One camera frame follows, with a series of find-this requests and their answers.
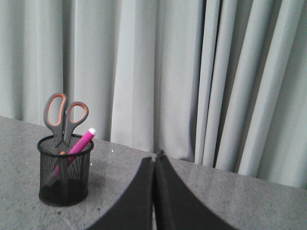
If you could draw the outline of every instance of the mesh cup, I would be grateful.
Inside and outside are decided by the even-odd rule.
[[[69,148],[82,136],[73,134]],[[41,201],[52,206],[70,206],[84,200],[88,194],[90,153],[94,147],[91,141],[82,152],[59,155],[53,136],[41,139],[37,148],[40,151]]]

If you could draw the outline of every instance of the gray desk surface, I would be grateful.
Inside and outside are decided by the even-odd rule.
[[[0,131],[1,230],[82,230],[116,202],[141,159],[154,156],[94,140],[88,197],[71,207],[51,207],[38,198],[40,154],[36,148],[37,142],[51,131],[1,116]],[[170,161],[200,201],[238,229],[307,229],[307,190]]]

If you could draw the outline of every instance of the gray curtain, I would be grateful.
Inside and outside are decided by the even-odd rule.
[[[0,1],[0,115],[306,188],[304,0]]]

